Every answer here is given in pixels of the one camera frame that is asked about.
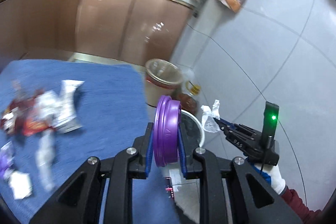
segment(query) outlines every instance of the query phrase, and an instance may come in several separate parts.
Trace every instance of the kitchen cabinet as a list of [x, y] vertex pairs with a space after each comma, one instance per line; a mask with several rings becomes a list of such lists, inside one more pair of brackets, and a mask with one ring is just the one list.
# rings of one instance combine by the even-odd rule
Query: kitchen cabinet
[[77, 15], [76, 51], [118, 59], [132, 0], [82, 0]]
[[22, 0], [0, 3], [0, 72], [11, 61], [26, 52], [22, 32]]
[[75, 50], [79, 0], [22, 0], [24, 34], [28, 49]]
[[79, 0], [57, 0], [56, 48], [74, 52], [76, 50], [76, 18]]
[[136, 0], [119, 59], [142, 66], [152, 58], [169, 60], [190, 14], [170, 0]]

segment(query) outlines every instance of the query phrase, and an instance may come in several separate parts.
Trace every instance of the blue carpet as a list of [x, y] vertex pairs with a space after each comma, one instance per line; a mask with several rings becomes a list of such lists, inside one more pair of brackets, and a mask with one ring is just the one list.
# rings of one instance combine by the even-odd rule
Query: blue carpet
[[[11, 62], [0, 74], [0, 111], [14, 98], [12, 80], [19, 80], [29, 94], [44, 88], [60, 92], [61, 81], [84, 80], [76, 103], [83, 128], [56, 135], [56, 158], [52, 166], [59, 187], [89, 157], [106, 159], [132, 146], [143, 135], [148, 122], [141, 76], [128, 65], [69, 63], [56, 60], [20, 60]], [[14, 162], [21, 172], [30, 173], [33, 195], [14, 200], [9, 186], [0, 181], [0, 194], [22, 224], [51, 196], [39, 179], [35, 151], [39, 134], [28, 138], [6, 138], [0, 132], [0, 146], [8, 140], [15, 148]], [[164, 181], [153, 166], [147, 180], [133, 180], [133, 223], [178, 223], [172, 202], [164, 191]]]

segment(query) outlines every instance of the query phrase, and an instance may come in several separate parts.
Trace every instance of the trash bin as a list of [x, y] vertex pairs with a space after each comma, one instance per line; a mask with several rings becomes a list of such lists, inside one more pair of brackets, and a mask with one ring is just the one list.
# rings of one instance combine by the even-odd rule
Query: trash bin
[[199, 120], [197, 120], [191, 113], [181, 110], [181, 122], [184, 123], [187, 135], [196, 139], [199, 146], [202, 147], [205, 140], [205, 134]]
[[156, 107], [162, 95], [171, 95], [181, 86], [183, 74], [178, 67], [162, 59], [151, 59], [146, 62], [145, 66], [147, 104]]

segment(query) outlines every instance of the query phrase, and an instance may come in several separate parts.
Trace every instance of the plastic wrapper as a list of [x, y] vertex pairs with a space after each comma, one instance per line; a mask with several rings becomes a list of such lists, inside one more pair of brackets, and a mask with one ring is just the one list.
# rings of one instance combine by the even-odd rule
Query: plastic wrapper
[[37, 90], [34, 96], [29, 98], [18, 81], [13, 81], [13, 87], [16, 90], [15, 98], [2, 113], [0, 120], [0, 128], [8, 135], [19, 133], [22, 130], [29, 109], [34, 104], [34, 98], [43, 93]]
[[51, 165], [55, 158], [53, 130], [43, 131], [40, 138], [39, 149], [36, 151], [36, 165], [40, 171], [40, 179], [43, 188], [50, 192], [54, 187]]
[[80, 128], [73, 100], [75, 90], [82, 83], [83, 81], [63, 80], [60, 97], [52, 90], [39, 93], [28, 111], [23, 134], [31, 136], [49, 128], [66, 133]]
[[219, 100], [215, 100], [212, 110], [210, 110], [209, 106], [202, 106], [203, 110], [202, 115], [202, 127], [205, 131], [215, 133], [220, 131], [218, 124], [215, 122], [213, 118], [219, 119]]
[[54, 120], [53, 126], [60, 133], [67, 133], [82, 127], [77, 120], [76, 110], [74, 106], [74, 93], [76, 89], [82, 85], [84, 81], [63, 80], [62, 90], [60, 93], [60, 110]]
[[0, 149], [0, 178], [8, 182], [14, 199], [23, 199], [32, 194], [32, 183], [29, 174], [14, 170], [13, 155], [12, 142], [6, 143]]
[[34, 99], [34, 105], [29, 110], [23, 134], [31, 136], [35, 133], [52, 128], [55, 117], [59, 114], [60, 101], [52, 90]]
[[12, 173], [14, 149], [12, 142], [6, 143], [0, 149], [0, 178], [7, 180]]

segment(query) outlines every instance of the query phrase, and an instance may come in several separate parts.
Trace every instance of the bucket lid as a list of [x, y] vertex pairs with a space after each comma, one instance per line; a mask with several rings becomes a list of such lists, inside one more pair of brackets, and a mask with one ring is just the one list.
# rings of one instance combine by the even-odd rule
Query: bucket lid
[[157, 166], [177, 162], [177, 130], [180, 121], [180, 102], [162, 95], [157, 104], [153, 127], [154, 158]]
[[181, 70], [162, 59], [151, 59], [145, 64], [147, 74], [166, 85], [180, 85], [183, 82]]

